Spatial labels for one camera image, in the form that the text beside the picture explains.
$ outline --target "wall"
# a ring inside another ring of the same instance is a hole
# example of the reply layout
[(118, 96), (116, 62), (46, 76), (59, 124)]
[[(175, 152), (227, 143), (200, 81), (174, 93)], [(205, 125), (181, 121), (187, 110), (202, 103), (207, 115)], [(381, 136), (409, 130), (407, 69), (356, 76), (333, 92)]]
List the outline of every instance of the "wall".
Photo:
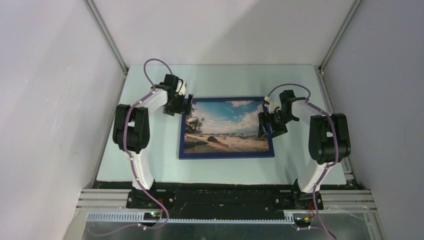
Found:
[(319, 65), (353, 0), (98, 0), (128, 65)]
[(0, 239), (61, 239), (123, 74), (81, 0), (0, 3)]
[(364, 1), (324, 71), (389, 239), (424, 230), (424, 1)]

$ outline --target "picture frame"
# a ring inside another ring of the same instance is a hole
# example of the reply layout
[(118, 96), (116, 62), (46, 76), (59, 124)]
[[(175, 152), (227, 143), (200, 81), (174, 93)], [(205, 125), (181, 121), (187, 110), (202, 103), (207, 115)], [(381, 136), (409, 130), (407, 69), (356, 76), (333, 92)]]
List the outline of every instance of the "picture frame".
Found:
[(274, 158), (272, 136), (258, 139), (258, 113), (267, 111), (263, 99), (193, 99), (191, 116), (181, 118), (179, 159)]

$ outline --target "white table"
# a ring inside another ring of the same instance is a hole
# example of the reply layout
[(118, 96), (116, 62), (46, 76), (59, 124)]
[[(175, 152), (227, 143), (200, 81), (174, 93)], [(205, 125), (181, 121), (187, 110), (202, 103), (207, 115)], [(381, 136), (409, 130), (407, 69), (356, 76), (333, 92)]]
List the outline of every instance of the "white table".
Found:
[[(312, 65), (171, 65), (173, 73), (187, 82), (186, 94), (194, 97), (265, 96), (276, 85), (296, 83), (312, 92), (311, 101), (325, 108), (320, 86)], [(168, 70), (163, 65), (150, 65), (147, 72), (154, 83), (163, 81)], [(133, 104), (144, 96), (151, 85), (143, 66), (129, 69), (120, 98), (122, 104)], [(290, 87), (296, 96), (307, 93)], [(272, 94), (274, 100), (283, 89)], [(156, 111), (150, 118), (150, 142), (146, 154), (157, 182), (215, 184), (293, 184), (302, 174), (310, 156), (309, 126), (290, 122), (288, 133), (273, 139), (274, 158), (178, 159), (181, 116)], [(98, 181), (132, 181), (131, 166), (126, 154), (112, 141), (110, 131)], [(327, 185), (346, 184), (342, 166), (338, 164), (323, 181)]]

